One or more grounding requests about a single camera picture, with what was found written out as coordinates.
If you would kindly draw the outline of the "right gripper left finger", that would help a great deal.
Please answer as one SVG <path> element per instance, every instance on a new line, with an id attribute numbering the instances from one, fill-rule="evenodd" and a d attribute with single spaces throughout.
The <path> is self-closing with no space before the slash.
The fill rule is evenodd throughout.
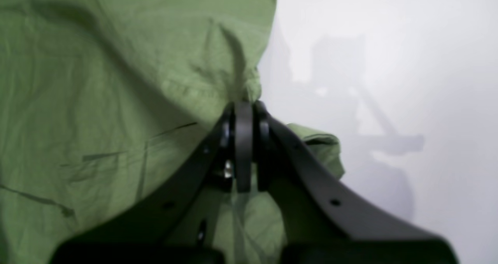
<path id="1" fill-rule="evenodd" d="M 210 248 L 224 193 L 251 189 L 253 109 L 230 103 L 212 131 L 142 201 L 57 248 L 52 264 L 222 264 Z"/>

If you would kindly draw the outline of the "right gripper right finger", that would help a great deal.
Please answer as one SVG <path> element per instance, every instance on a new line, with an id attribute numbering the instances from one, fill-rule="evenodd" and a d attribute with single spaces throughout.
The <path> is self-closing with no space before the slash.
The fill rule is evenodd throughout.
<path id="1" fill-rule="evenodd" d="M 258 189 L 282 213 L 281 264 L 456 264 L 437 234 L 379 209 L 333 177 L 264 104 L 253 104 Z"/>

